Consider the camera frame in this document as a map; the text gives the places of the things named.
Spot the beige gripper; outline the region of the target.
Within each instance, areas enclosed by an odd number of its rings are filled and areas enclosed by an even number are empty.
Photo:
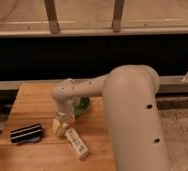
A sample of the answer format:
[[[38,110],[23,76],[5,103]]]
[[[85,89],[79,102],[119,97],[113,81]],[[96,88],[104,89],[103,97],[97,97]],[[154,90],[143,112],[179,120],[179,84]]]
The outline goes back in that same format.
[[[61,137],[63,135],[63,127],[61,123],[64,123],[66,131],[75,126],[74,106],[72,101],[57,102],[55,112],[57,119],[53,120],[52,132],[56,136]]]

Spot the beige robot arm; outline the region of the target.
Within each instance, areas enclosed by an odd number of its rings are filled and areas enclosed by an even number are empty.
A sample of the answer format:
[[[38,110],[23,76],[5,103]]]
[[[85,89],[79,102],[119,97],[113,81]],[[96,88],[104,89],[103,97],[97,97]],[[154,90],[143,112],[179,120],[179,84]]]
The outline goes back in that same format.
[[[52,89],[59,116],[71,114],[77,97],[101,96],[117,171],[170,171],[155,94],[160,80],[147,65],[124,65],[79,84]]]

